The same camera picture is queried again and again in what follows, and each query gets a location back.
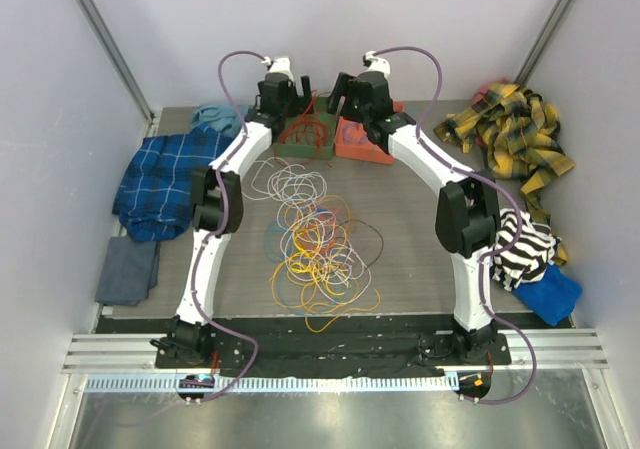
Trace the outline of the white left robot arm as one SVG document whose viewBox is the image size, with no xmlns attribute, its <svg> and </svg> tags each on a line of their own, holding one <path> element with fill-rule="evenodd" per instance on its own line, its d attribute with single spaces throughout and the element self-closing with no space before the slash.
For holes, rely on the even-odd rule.
<svg viewBox="0 0 640 449">
<path fill-rule="evenodd" d="M 211 325 L 213 300 L 226 248 L 242 222 L 241 182 L 264 151 L 282 134 L 286 120 L 312 105 L 310 78 L 298 91 L 286 72 L 267 74 L 258 83 L 255 105 L 244 116 L 244 127 L 213 162 L 194 170 L 191 178 L 193 255 L 185 289 L 165 336 L 153 339 L 155 366 L 160 369 L 200 368 L 215 351 Z"/>
</svg>

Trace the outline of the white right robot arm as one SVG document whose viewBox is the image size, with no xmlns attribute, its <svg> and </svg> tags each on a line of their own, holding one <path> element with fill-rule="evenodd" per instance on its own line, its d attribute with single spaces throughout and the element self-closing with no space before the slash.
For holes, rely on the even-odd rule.
<svg viewBox="0 0 640 449">
<path fill-rule="evenodd" d="M 368 140 L 408 166 L 437 196 L 435 233 L 451 256 L 454 274 L 451 356 L 465 364 L 507 364 L 507 341 L 491 305 L 490 257 L 500 209 L 495 183 L 451 158 L 416 121 L 394 109 L 380 71 L 338 74 L 327 111 L 363 125 Z"/>
</svg>

